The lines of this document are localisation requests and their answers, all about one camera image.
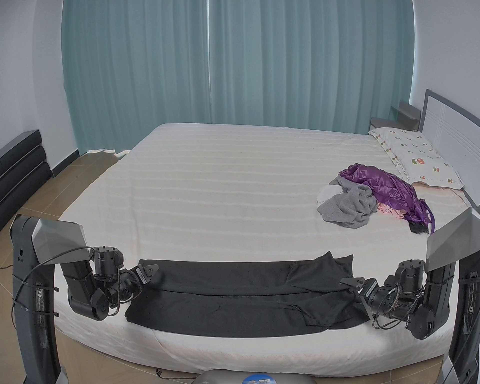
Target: headboard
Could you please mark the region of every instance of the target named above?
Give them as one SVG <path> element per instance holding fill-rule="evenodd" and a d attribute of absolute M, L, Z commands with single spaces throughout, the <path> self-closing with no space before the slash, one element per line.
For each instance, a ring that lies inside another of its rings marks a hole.
<path fill-rule="evenodd" d="M 427 89 L 419 130 L 457 170 L 471 204 L 480 205 L 480 119 Z"/>

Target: purple jacket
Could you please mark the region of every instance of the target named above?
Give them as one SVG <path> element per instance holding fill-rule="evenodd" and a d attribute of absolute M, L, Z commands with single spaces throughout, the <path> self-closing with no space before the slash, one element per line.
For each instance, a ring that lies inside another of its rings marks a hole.
<path fill-rule="evenodd" d="M 422 223 L 428 228 L 432 223 L 435 230 L 435 219 L 423 199 L 417 197 L 413 187 L 391 173 L 374 166 L 354 164 L 340 172 L 340 176 L 358 184 L 368 185 L 375 198 L 393 209 L 405 209 L 407 214 L 404 219 L 415 223 Z"/>

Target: bed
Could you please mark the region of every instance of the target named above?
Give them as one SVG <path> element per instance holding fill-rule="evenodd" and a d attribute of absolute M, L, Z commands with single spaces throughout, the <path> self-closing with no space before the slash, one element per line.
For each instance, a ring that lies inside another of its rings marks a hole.
<path fill-rule="evenodd" d="M 322 220 L 316 210 L 319 189 L 356 162 L 399 175 L 369 135 L 164 124 L 92 183 L 60 219 L 82 224 L 88 245 L 118 247 L 126 268 L 141 258 L 280 261 L 331 251 L 334 257 L 353 254 L 356 276 L 383 282 L 400 261 L 425 258 L 427 235 L 411 233 L 407 221 L 390 215 L 373 214 L 359 229 Z M 415 188 L 432 209 L 437 228 L 469 206 L 462 192 Z M 102 322 L 79 316 L 68 305 L 59 270 L 55 284 L 60 288 L 56 326 L 67 336 L 121 359 L 187 372 L 382 372 L 443 354 L 455 320 L 450 315 L 426 340 L 414 339 L 402 326 L 375 330 L 370 322 L 301 336 L 189 336 L 128 323 L 127 305 Z M 454 285 L 451 314 L 456 298 Z"/>

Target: folded black clothing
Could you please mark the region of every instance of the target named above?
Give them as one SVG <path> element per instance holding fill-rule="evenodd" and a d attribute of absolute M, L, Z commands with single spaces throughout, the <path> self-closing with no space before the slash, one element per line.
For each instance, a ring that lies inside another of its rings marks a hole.
<path fill-rule="evenodd" d="M 345 329 L 369 319 L 340 284 L 353 255 L 281 262 L 140 260 L 158 272 L 125 313 L 159 331 L 216 337 L 277 337 Z"/>

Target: gray towel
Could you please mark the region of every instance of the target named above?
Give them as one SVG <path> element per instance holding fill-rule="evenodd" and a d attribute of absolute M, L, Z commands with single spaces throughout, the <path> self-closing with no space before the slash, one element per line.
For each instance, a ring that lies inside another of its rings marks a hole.
<path fill-rule="evenodd" d="M 377 199 L 370 187 L 340 175 L 330 184 L 341 185 L 344 193 L 333 196 L 318 207 L 323 219 L 347 228 L 360 228 L 367 224 L 370 213 L 377 211 Z"/>

